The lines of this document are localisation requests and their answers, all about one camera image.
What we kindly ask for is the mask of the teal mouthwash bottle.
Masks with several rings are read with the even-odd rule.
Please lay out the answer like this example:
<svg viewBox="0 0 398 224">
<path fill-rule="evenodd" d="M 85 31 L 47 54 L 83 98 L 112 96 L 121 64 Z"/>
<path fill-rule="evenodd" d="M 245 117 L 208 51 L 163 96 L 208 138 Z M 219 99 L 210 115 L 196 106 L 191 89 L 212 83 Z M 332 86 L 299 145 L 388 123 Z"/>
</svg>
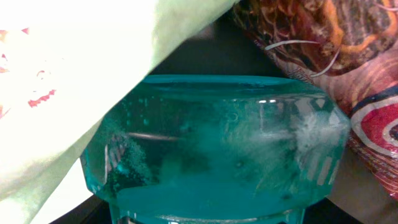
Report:
<svg viewBox="0 0 398 224">
<path fill-rule="evenodd" d="M 113 223 L 302 223 L 331 192 L 349 131 L 298 80 L 149 75 L 80 159 Z"/>
</svg>

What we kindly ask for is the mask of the small orange juice carton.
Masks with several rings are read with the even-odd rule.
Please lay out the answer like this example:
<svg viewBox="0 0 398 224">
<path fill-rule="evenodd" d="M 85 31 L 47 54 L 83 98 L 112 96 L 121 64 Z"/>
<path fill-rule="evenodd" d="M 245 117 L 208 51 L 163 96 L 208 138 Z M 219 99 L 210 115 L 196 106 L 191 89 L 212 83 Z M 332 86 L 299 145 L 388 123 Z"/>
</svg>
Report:
<svg viewBox="0 0 398 224">
<path fill-rule="evenodd" d="M 111 107 L 233 5 L 2 1 L 1 222 L 31 222 Z"/>
</svg>

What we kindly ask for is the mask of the red brown snack packet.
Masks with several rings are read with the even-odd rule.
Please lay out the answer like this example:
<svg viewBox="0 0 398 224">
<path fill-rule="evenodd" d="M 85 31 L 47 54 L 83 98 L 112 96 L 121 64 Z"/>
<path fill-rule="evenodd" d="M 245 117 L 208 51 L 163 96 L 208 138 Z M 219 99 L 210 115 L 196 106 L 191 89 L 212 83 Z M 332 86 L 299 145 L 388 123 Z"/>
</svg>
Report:
<svg viewBox="0 0 398 224">
<path fill-rule="evenodd" d="M 348 146 L 397 197 L 397 0 L 246 0 L 231 15 L 290 78 L 326 91 Z"/>
</svg>

